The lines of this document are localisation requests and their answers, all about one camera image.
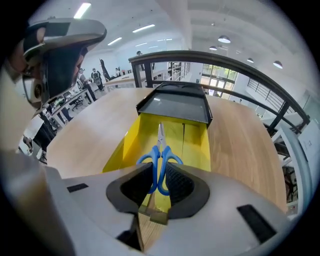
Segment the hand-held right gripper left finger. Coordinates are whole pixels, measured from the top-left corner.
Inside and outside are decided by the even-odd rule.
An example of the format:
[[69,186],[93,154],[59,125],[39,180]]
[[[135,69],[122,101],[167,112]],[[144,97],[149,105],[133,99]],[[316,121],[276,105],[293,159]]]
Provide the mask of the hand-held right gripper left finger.
[[113,238],[122,233],[140,233],[139,203],[132,199],[138,190],[149,190],[152,184],[152,163],[141,163],[122,169],[64,178],[66,187],[85,184],[86,188],[70,193],[80,209],[99,228]]

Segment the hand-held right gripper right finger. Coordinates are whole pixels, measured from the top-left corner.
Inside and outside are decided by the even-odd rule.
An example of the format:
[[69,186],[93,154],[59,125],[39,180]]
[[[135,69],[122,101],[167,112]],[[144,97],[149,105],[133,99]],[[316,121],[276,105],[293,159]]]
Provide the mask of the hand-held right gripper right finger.
[[150,256],[266,256],[293,229],[274,203],[231,177],[176,163],[166,174],[174,205]]

